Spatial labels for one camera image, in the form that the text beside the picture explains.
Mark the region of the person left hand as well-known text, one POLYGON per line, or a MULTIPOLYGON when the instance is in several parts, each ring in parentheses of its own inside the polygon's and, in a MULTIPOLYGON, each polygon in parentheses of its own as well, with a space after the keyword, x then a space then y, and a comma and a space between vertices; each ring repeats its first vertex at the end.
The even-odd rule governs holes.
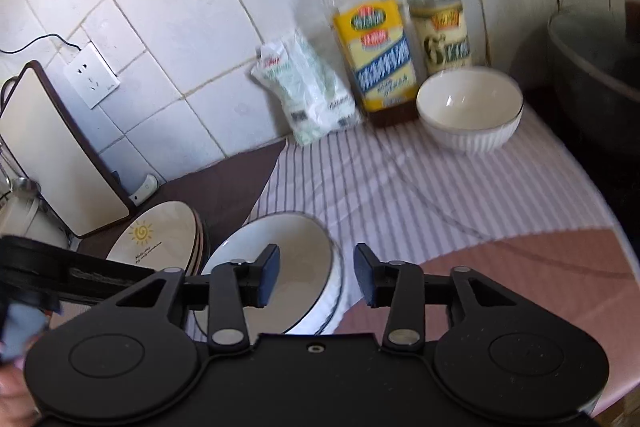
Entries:
POLYGON ((26 386, 23 373, 24 359, 1 366, 0 372, 0 426, 32 427, 39 421, 35 400, 26 386))

